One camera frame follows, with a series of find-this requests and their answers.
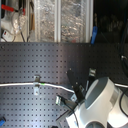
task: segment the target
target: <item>white device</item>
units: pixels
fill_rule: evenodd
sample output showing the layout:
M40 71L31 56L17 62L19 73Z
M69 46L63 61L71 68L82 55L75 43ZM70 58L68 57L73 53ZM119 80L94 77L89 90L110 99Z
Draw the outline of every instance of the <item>white device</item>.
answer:
M122 91L107 77L93 82L85 100L74 109L79 128L107 128L107 122L119 128L128 123L128 118L119 107ZM123 96L121 106L128 113L128 97ZM70 128L78 128L74 114L66 117Z
M12 42L14 40L15 36L11 35L8 31L4 30L2 38L4 40L6 40L7 42Z

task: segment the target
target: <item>white cable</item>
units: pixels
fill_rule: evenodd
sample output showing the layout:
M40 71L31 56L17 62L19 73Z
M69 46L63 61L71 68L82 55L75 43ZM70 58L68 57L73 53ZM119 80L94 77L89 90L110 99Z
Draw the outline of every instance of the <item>white cable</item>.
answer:
M62 86L57 86L57 85L53 85L53 84L45 84L45 83L44 83L44 86L50 86L50 87L54 87L54 88L61 88L61 89L64 89L64 90L66 90L66 91L68 91L68 92L74 93L73 90L67 89L67 88L62 87Z
M117 86L117 87L123 87L123 88L128 88L128 85L122 85L122 84L116 84L116 83L115 83L115 86Z
M25 86L25 85L34 85L34 83L9 83L9 84L0 84L0 87L7 87L7 86Z
M65 87L62 87L62 86L57 86L57 85L52 85L52 84L41 84L39 83L40 85L44 85L44 86L50 86L50 87L54 87L54 88L61 88L61 89L64 89L68 92L72 92L74 93L73 90L70 90L70 89L67 89ZM9 83L9 84L0 84L0 87L7 87L7 86L25 86L25 85L35 85L34 83Z

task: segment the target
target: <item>gray pegboard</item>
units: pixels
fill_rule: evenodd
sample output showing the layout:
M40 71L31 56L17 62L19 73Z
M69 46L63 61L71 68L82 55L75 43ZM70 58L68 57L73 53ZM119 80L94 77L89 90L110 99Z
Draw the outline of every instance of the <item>gray pegboard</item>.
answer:
M89 68L97 69L97 78L109 76L116 83L128 83L113 44L92 47L88 44L0 43L0 47L0 83L30 82L34 81L35 75L40 75L41 81L71 88L66 75L69 68L83 86ZM3 127L47 128L56 125L56 118L66 111L55 105L57 94L66 98L71 96L51 87L42 86L37 97L33 95L32 86L1 87L0 116L7 119ZM68 127L66 122L62 122L62 126Z

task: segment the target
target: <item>glass panel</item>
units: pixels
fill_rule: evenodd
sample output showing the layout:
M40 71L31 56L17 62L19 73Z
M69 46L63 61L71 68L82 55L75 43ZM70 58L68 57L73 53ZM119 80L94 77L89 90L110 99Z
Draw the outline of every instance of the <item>glass panel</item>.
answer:
M84 0L62 0L62 42L83 42L85 11Z
M55 0L35 0L35 41L54 42Z

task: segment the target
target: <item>metal frame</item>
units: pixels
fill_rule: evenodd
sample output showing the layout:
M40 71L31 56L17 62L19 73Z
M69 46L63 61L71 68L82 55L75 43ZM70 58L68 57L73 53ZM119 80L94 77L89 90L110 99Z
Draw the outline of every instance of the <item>metal frame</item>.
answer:
M1 0L0 0L0 26L1 26Z
M54 42L61 42L61 0L55 0L55 32Z
M85 25L85 42L90 43L93 31L93 2L94 0L86 0L86 25Z

